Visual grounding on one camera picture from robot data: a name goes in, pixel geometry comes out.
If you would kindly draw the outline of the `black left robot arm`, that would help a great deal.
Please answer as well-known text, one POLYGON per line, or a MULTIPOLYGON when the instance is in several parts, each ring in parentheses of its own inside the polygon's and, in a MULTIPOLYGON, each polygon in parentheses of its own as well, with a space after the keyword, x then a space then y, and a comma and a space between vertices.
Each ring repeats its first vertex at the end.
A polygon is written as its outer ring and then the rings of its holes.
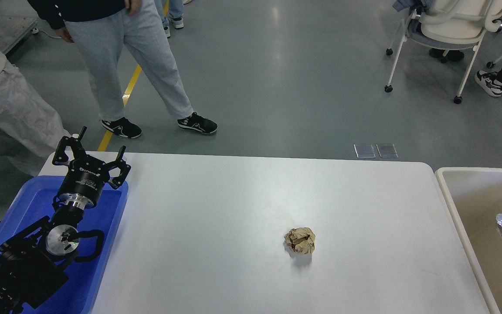
POLYGON ((52 163, 64 176, 38 176, 0 222, 0 314, 87 314, 95 302, 127 201, 131 166, 88 154, 63 137, 52 163))

